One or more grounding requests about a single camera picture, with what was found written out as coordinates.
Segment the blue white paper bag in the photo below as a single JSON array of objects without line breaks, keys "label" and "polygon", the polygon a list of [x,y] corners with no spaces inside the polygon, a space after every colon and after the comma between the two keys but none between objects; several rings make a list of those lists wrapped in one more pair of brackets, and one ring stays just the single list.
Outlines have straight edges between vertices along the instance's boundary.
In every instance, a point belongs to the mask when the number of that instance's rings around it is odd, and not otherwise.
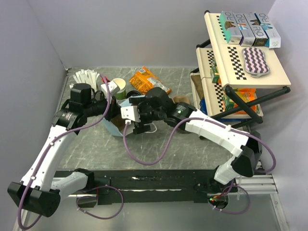
[{"label": "blue white paper bag", "polygon": [[123,131],[125,127],[125,120],[121,117],[121,107],[131,106],[129,102],[130,98],[144,99],[145,96],[132,96],[124,100],[117,100],[115,97],[112,97],[112,103],[109,107],[107,116],[102,120],[102,124],[105,129],[112,135],[116,137],[123,137]]}]

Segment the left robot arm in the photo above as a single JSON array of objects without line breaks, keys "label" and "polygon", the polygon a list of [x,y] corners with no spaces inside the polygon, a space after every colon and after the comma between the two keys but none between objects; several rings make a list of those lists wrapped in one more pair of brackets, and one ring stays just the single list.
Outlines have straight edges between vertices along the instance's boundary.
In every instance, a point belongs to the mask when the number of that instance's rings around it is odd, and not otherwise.
[{"label": "left robot arm", "polygon": [[19,210],[50,217],[67,196],[81,190],[83,193],[94,190],[94,173],[81,168],[58,183],[52,180],[71,142],[81,129],[88,127],[88,118],[110,116],[112,95],[118,91],[119,86],[113,81],[102,84],[99,91],[86,83],[72,87],[70,98],[55,114],[48,138],[32,167],[20,182],[11,182],[8,187],[7,192]]}]

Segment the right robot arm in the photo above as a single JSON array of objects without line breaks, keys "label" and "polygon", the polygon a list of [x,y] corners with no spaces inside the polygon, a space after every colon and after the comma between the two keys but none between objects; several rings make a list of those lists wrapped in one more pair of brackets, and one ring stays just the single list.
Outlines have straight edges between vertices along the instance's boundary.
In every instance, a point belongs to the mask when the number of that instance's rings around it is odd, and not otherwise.
[{"label": "right robot arm", "polygon": [[174,130],[184,130],[204,137],[228,150],[232,157],[216,168],[210,180],[211,188],[222,191],[227,184],[238,176],[252,177],[260,153],[255,152],[252,144],[259,141],[257,135],[237,130],[207,116],[186,102],[174,102],[159,87],[149,90],[145,95],[132,96],[119,103],[121,118],[125,121],[123,136],[151,132],[151,123],[164,121]]}]

